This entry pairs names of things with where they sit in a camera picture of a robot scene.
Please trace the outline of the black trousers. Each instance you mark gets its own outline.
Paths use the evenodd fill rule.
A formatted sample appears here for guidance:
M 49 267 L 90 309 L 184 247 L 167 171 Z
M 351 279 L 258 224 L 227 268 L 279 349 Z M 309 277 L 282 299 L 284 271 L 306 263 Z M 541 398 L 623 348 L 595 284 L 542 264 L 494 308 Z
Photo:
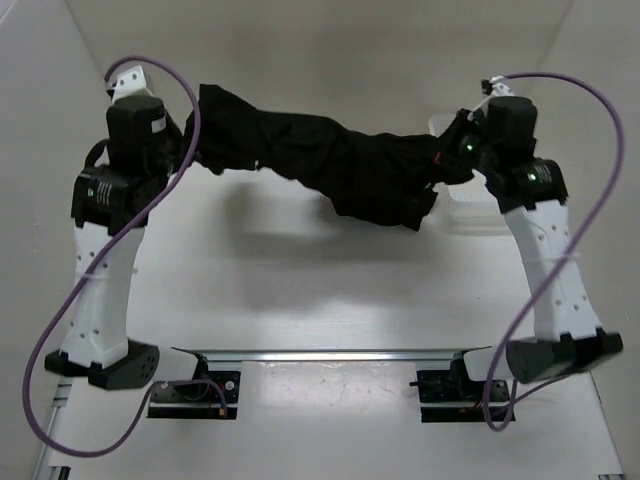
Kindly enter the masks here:
M 201 85 L 184 139 L 199 136 L 196 160 L 215 175 L 269 169 L 327 197 L 337 215 L 417 231 L 435 186 L 473 172 L 430 134 L 366 134 L 318 115 L 260 110 L 218 85 Z

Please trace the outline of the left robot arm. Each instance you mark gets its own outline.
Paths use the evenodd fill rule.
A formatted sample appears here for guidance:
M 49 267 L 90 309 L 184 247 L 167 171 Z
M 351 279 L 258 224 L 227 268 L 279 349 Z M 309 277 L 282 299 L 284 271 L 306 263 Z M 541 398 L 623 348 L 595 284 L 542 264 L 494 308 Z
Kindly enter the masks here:
M 85 377 L 104 390 L 152 381 L 175 382 L 188 400 L 206 395 L 210 377 L 197 354 L 132 340 L 127 308 L 135 258 L 150 205 L 179 163 L 180 134 L 163 102 L 133 95 L 106 112 L 107 139 L 88 154 L 75 180 L 71 218 L 80 291 L 61 346 L 46 355 L 47 371 Z

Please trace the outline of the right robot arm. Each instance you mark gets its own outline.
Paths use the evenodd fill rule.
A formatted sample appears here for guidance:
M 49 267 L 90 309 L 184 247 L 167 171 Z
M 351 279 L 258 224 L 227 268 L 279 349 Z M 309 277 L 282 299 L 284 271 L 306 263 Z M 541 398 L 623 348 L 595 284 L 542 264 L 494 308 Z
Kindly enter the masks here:
M 476 397 L 488 376 L 546 381 L 590 371 L 623 351 L 621 335 L 604 330 L 568 250 L 568 191 L 558 163 L 535 154 L 536 121 L 530 99 L 493 97 L 473 111 L 458 110 L 439 137 L 441 166 L 484 176 L 516 241 L 534 319 L 529 338 L 462 353 L 461 367 L 449 375 L 460 399 Z

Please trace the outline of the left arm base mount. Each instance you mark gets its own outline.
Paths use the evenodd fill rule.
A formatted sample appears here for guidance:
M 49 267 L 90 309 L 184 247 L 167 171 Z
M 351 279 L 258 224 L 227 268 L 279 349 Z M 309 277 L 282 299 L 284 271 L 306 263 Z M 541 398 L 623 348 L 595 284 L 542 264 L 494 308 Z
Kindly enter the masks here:
M 154 386 L 147 406 L 150 419 L 170 420 L 235 420 L 238 414 L 241 367 L 210 366 L 208 383 L 174 386 L 169 383 Z

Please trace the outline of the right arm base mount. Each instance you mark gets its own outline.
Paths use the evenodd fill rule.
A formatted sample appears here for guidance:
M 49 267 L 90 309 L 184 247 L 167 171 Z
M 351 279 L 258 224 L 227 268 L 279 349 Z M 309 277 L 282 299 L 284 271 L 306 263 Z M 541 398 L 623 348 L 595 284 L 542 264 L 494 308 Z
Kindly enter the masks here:
M 484 381 L 453 370 L 418 370 L 409 386 L 418 392 L 422 423 L 484 423 Z

